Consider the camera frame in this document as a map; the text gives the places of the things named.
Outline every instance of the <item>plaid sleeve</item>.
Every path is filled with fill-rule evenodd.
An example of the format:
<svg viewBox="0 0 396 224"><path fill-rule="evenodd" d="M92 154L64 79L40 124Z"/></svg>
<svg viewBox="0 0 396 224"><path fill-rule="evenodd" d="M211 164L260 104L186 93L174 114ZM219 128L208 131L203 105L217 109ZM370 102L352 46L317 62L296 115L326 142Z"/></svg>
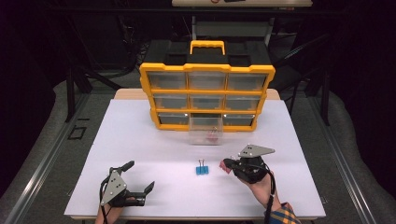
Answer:
<svg viewBox="0 0 396 224"><path fill-rule="evenodd" d="M271 213L270 224L301 224L294 215L289 203L282 203L282 207Z"/></svg>

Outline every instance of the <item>hand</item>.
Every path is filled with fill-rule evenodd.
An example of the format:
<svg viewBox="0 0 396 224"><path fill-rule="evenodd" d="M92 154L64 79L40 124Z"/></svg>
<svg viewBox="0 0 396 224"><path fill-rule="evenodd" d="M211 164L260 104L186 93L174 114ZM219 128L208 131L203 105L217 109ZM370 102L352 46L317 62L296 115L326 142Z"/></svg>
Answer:
<svg viewBox="0 0 396 224"><path fill-rule="evenodd" d="M242 183L246 184L251 192L253 193L254 197L256 197L257 201L262 204L265 208L267 208L268 200L270 199L271 194L271 176L267 174L261 181L249 184L245 180L239 179ZM280 204L279 198L277 196L277 191L275 191L273 205L271 207L271 211L276 211L282 205Z"/></svg>
<svg viewBox="0 0 396 224"><path fill-rule="evenodd" d="M108 203L105 204L107 223L113 224L114 222L116 222L122 211L123 207L111 207ZM105 219L103 217L102 207L99 205L98 215L96 216L95 224L103 224L104 222Z"/></svg>

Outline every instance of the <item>small red object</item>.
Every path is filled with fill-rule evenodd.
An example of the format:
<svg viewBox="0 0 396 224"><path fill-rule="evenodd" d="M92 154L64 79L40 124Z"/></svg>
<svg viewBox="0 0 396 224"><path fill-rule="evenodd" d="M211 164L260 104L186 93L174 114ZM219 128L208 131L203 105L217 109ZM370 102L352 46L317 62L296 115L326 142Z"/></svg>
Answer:
<svg viewBox="0 0 396 224"><path fill-rule="evenodd" d="M221 162L220 162L219 167L220 167L223 171L227 172L227 174L229 174L229 173L231 172L231 169L228 168L227 166L225 166L224 161L221 161Z"/></svg>

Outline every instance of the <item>chair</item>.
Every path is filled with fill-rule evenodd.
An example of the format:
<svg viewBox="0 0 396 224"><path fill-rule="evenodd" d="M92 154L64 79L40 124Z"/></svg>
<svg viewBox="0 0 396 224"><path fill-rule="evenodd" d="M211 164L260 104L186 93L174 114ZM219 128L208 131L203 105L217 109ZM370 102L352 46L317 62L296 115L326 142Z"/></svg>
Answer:
<svg viewBox="0 0 396 224"><path fill-rule="evenodd" d="M276 69L274 79L269 83L268 88L275 89L279 93L294 87L292 96L285 99L285 102L291 99L289 113L291 114L297 89L302 80L312 77L317 73L321 66L318 64L309 65L306 69L306 61L312 62L308 55L315 53L330 38L329 35L321 35L301 46L294 48L282 58L277 58L271 51L271 62Z"/></svg>

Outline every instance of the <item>yellow handle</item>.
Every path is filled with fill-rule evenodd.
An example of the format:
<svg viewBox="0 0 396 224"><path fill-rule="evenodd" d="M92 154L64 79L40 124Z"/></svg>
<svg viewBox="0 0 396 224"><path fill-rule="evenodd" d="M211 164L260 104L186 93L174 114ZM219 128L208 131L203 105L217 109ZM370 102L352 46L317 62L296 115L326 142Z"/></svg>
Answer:
<svg viewBox="0 0 396 224"><path fill-rule="evenodd" d="M192 40L190 54L192 54L193 48L221 48L223 55L225 55L224 41L221 40Z"/></svg>

